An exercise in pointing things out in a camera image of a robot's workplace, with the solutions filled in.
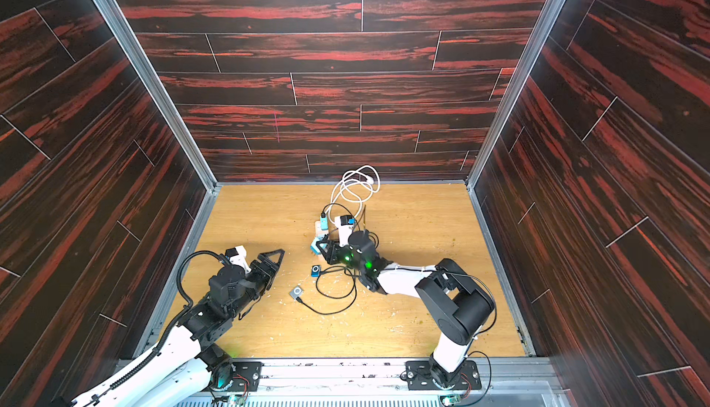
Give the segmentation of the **grey small mp3 player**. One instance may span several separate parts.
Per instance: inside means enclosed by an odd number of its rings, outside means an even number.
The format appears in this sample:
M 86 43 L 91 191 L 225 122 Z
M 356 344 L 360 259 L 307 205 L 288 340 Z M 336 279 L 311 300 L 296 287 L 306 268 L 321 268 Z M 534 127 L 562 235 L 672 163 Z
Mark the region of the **grey small mp3 player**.
M 301 299 L 302 294 L 303 294 L 303 289 L 300 286 L 295 287 L 290 292 L 290 296 L 296 301 L 299 301 L 299 299 Z

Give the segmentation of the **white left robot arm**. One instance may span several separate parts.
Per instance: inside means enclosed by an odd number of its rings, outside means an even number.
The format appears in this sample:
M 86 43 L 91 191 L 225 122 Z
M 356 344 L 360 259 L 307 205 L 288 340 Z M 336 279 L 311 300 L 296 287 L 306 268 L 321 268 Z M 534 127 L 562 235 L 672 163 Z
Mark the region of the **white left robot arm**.
M 261 301 L 275 281 L 286 252 L 259 253 L 249 266 L 232 262 L 212 251 L 196 251 L 177 268 L 177 292 L 186 305 L 168 323 L 149 350 L 102 383 L 72 401 L 61 398 L 55 406 L 172 405 L 206 388 L 216 368 L 216 342 Z M 209 281 L 209 291 L 195 302 L 184 290 L 182 278 L 189 262 L 209 256 L 222 265 Z

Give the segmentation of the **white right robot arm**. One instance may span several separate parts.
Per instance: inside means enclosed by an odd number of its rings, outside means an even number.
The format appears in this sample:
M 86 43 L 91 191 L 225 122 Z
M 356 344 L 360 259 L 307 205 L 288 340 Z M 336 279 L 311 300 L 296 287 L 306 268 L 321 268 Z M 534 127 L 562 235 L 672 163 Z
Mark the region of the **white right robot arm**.
M 430 377 L 448 389 L 462 373 L 475 337 L 497 308 L 486 288 L 445 258 L 434 266 L 403 266 L 377 251 L 376 237 L 365 229 L 345 242 L 325 236 L 312 244 L 331 266 L 345 266 L 370 292 L 418 298 L 425 305 L 440 338 L 429 357 Z

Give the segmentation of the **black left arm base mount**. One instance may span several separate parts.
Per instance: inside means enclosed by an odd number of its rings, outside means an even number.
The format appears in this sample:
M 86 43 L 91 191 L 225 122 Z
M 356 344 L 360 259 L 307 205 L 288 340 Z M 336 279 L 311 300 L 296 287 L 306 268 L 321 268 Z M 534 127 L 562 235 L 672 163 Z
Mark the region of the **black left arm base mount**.
M 210 373 L 209 390 L 214 392 L 255 392 L 259 388 L 264 363 L 232 358 L 216 344 L 198 355 Z

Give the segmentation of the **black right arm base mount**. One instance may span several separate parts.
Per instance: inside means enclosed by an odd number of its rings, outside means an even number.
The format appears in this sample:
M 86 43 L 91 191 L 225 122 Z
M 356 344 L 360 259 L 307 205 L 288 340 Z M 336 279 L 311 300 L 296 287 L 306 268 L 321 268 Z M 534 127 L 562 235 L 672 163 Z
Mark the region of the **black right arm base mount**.
M 411 360 L 399 375 L 409 390 L 480 390 L 482 382 L 477 364 L 464 360 L 453 372 L 447 372 L 433 359 Z

